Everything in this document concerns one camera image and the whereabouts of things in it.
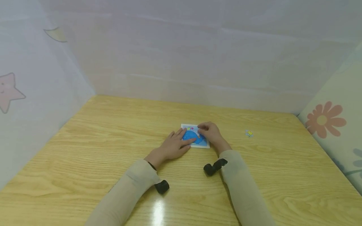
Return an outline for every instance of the hand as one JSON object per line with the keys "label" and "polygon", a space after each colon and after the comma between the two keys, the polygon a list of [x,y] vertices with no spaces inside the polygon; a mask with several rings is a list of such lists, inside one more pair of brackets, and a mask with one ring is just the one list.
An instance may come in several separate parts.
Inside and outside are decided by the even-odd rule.
{"label": "hand", "polygon": [[185,133],[186,128],[180,128],[177,132],[172,131],[161,146],[152,150],[144,159],[157,170],[164,161],[183,156],[191,148],[190,144],[196,141],[196,138],[182,140]]}
{"label": "hand", "polygon": [[231,149],[229,143],[221,136],[220,130],[215,123],[209,121],[201,123],[197,127],[199,128],[198,132],[216,147],[216,151],[219,155],[222,152]]}

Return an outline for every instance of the beige sleeve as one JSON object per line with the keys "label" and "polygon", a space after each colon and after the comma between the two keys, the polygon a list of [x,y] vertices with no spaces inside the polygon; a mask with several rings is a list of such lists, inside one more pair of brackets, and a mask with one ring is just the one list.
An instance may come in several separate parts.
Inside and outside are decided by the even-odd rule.
{"label": "beige sleeve", "polygon": [[159,182],[160,178],[148,162],[136,161],[103,197],[85,226],[123,225],[143,193]]}
{"label": "beige sleeve", "polygon": [[228,150],[220,154],[228,163],[221,168],[236,215],[243,226],[275,226],[261,193],[241,155]]}

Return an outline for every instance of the black wristband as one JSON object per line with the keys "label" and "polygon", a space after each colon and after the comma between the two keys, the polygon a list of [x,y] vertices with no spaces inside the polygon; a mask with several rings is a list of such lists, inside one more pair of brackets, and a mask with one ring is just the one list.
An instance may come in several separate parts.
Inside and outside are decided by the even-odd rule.
{"label": "black wristband", "polygon": [[154,170],[157,171],[157,169],[156,169],[150,162],[148,162],[148,164],[149,164],[150,166],[152,166],[152,168],[153,168]]}

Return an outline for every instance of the flower decoration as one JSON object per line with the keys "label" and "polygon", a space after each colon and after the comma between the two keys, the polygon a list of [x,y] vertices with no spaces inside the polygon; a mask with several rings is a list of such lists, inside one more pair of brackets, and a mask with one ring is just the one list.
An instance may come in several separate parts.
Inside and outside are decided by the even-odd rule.
{"label": "flower decoration", "polygon": [[249,138],[254,136],[254,133],[250,130],[245,130],[245,135],[247,135]]}
{"label": "flower decoration", "polygon": [[347,124],[344,118],[336,118],[342,111],[341,105],[332,107],[331,101],[325,103],[324,109],[323,105],[317,105],[313,113],[307,115],[306,128],[311,134],[317,132],[320,138],[327,137],[327,130],[332,135],[339,137],[341,133],[335,127],[343,127]]}
{"label": "flower decoration", "polygon": [[343,172],[344,166],[335,158],[332,158],[332,161],[336,164],[336,166]]}
{"label": "flower decoration", "polygon": [[356,166],[356,167],[360,167],[361,169],[346,172],[344,175],[348,176],[348,175],[351,175],[351,174],[359,173],[360,178],[362,178],[362,150],[360,150],[358,148],[355,148],[355,149],[353,149],[353,153],[356,156],[361,158],[361,160],[354,161],[353,165]]}

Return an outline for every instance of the yellow moon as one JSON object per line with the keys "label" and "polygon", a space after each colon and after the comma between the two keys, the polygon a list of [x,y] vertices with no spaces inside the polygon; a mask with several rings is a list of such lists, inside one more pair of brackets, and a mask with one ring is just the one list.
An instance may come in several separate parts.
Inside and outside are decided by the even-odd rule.
{"label": "yellow moon", "polygon": [[58,42],[67,42],[66,37],[64,36],[63,31],[60,29],[60,27],[56,27],[51,30],[44,29],[44,31],[49,37]]}

